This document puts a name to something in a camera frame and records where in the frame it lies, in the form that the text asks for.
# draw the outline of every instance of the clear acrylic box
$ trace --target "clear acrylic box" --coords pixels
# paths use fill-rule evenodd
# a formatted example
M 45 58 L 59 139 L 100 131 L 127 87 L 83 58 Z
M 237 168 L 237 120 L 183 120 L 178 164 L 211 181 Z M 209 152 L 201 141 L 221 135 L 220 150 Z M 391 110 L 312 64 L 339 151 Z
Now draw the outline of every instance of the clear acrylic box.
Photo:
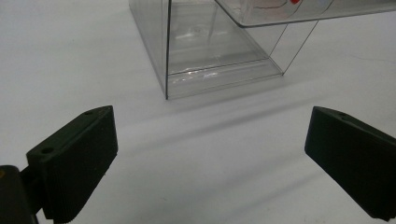
M 130 0 L 165 97 L 282 76 L 318 20 L 395 0 Z

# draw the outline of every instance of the screw hole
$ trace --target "screw hole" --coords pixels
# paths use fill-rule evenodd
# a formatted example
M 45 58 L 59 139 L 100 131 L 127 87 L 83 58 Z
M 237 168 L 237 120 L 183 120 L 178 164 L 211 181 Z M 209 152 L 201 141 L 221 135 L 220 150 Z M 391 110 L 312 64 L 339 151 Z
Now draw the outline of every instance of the screw hole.
M 46 148 L 41 149 L 41 153 L 43 153 L 43 154 L 49 154 L 52 151 L 53 151 L 53 147 L 46 147 Z

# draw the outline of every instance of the tabletop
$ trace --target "tabletop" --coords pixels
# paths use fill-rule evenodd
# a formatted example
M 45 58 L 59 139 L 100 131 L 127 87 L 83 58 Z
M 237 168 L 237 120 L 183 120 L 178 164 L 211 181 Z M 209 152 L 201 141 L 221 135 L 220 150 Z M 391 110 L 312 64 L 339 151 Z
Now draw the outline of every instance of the tabletop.
M 395 39 L 395 12 L 320 21 L 285 76 L 166 101 L 127 0 L 3 0 L 0 164 L 113 105 L 119 154 L 73 224 L 385 223 L 304 142 L 314 105 L 396 136 Z

